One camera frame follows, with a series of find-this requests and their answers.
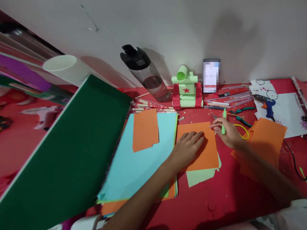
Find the phone screen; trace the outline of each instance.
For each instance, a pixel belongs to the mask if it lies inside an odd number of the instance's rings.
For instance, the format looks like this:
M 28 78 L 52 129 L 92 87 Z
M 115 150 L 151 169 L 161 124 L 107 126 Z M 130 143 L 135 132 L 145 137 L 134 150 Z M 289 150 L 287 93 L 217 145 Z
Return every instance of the phone screen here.
M 216 93 L 221 70 L 220 59 L 204 59 L 204 93 Z

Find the black bottle cap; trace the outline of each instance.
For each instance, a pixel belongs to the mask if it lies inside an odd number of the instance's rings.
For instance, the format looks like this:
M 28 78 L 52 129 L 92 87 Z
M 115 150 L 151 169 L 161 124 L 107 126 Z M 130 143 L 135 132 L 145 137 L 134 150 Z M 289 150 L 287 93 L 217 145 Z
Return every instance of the black bottle cap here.
M 137 47 L 137 50 L 135 50 L 129 44 L 124 45 L 122 48 L 125 53 L 121 53 L 121 59 L 129 69 L 142 70 L 150 65 L 150 59 L 142 49 Z

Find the black cable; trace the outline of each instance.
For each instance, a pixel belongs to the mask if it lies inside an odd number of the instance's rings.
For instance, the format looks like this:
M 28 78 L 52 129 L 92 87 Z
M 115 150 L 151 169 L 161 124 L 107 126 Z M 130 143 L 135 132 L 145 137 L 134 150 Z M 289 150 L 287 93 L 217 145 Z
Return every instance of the black cable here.
M 290 149 L 290 147 L 289 147 L 289 145 L 285 142 L 285 140 L 284 140 L 284 143 L 286 144 L 286 146 L 288 147 L 288 149 L 290 150 L 290 152 L 291 152 L 291 154 L 292 154 L 292 157 L 293 157 L 293 163 L 294 163 L 294 168 L 295 168 L 295 171 L 296 171 L 296 174 L 298 175 L 298 177 L 301 179 L 301 180 L 304 180 L 304 181 L 306 181 L 307 180 L 307 178 L 302 178 L 301 177 L 301 175 L 298 173 L 298 170 L 297 170 L 297 168 L 296 168 L 296 162 L 295 162 L 295 157 L 294 157 L 294 154 L 293 154 L 293 152 L 292 152 L 292 150 Z

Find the clear plastic bottle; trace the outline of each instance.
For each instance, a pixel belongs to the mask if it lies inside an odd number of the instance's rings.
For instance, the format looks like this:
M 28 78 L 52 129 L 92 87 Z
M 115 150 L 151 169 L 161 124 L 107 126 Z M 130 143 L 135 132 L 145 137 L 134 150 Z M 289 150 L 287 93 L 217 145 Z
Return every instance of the clear plastic bottle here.
M 125 53 L 121 53 L 122 61 L 148 92 L 158 102 L 171 101 L 172 95 L 147 54 L 138 47 L 135 50 L 131 45 L 124 45 L 122 48 L 125 51 Z

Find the white paper cup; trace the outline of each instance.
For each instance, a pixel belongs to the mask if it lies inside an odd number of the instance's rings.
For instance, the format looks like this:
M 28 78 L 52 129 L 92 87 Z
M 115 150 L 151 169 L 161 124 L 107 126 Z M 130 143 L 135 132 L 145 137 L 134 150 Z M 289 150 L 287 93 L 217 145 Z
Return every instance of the white paper cup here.
M 78 87 L 90 74 L 95 74 L 92 68 L 72 55 L 53 57 L 43 64 L 43 69 Z

